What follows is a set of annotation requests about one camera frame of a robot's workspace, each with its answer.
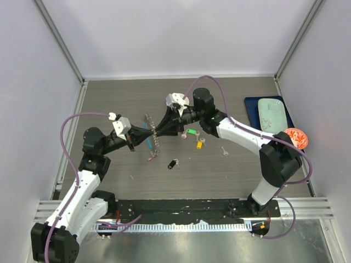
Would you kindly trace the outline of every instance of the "silver key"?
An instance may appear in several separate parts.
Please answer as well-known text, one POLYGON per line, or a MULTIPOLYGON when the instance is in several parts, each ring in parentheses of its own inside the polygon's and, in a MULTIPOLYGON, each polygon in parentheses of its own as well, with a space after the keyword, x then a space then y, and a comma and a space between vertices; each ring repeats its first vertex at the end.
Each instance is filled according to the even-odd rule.
POLYGON ((188 132, 188 130, 185 130, 183 133, 182 133, 182 139, 186 139, 186 133, 188 132))
POLYGON ((196 136, 196 141, 199 141, 200 133, 198 131, 195 133, 195 136, 196 136))
POLYGON ((200 138, 200 142, 202 142, 202 144, 203 144, 205 147, 207 147, 205 141, 206 141, 205 138, 200 138))
POLYGON ((174 159, 174 161, 175 161, 175 164, 178 166, 178 169, 180 169, 180 167, 179 167, 179 160, 178 159, 174 159))
POLYGON ((223 150, 223 155, 224 155, 224 156, 228 156, 228 155, 229 155, 229 153, 224 149, 223 146, 222 146, 222 150, 223 150))

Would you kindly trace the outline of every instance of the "green key tag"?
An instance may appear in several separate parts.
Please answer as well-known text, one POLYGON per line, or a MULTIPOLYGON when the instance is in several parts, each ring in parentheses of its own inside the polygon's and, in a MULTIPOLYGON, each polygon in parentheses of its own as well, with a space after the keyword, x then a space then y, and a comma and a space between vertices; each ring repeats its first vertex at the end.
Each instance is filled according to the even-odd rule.
POLYGON ((188 129, 188 133, 190 133, 190 134, 195 134, 196 132, 197 132, 197 130, 188 129))

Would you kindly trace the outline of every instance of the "white wall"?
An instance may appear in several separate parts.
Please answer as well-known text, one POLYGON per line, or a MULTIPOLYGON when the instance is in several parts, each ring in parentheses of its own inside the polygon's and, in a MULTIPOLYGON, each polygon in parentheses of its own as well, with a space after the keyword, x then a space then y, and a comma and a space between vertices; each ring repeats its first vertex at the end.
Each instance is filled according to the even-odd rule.
POLYGON ((40 199, 58 168, 59 132, 79 83, 32 1, 0 8, 0 261, 25 262, 40 199))
POLYGON ((275 73, 313 0, 44 0, 87 78, 275 73))
POLYGON ((296 126, 309 136, 312 183, 351 244, 351 2, 326 1, 281 78, 296 126))

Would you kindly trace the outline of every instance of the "metal chain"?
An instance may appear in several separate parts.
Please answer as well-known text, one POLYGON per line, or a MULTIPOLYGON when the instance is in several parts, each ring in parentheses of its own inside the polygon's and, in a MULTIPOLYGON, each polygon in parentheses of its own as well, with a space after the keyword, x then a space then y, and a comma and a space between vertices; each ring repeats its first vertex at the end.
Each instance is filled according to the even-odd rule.
POLYGON ((150 126, 151 126, 151 130, 154 132, 153 134, 153 138, 154 138, 154 143, 155 143, 155 150, 154 151, 150 151, 151 153, 151 158, 149 159, 149 161, 153 158, 156 158, 159 154, 160 154, 160 150, 158 149, 159 145, 160 145, 160 140, 158 139, 157 135, 156 135, 156 125, 155 122, 153 122, 151 120, 151 116, 149 114, 145 114, 146 119, 149 121, 150 126))

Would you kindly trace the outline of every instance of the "black key fob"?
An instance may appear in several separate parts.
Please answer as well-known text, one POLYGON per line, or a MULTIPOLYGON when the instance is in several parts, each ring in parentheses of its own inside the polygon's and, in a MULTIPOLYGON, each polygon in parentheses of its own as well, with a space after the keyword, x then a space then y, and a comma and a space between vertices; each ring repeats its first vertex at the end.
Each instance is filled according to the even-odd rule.
POLYGON ((176 163, 177 163, 176 160, 171 161, 170 164, 168 165, 168 168, 172 169, 175 166, 176 163))

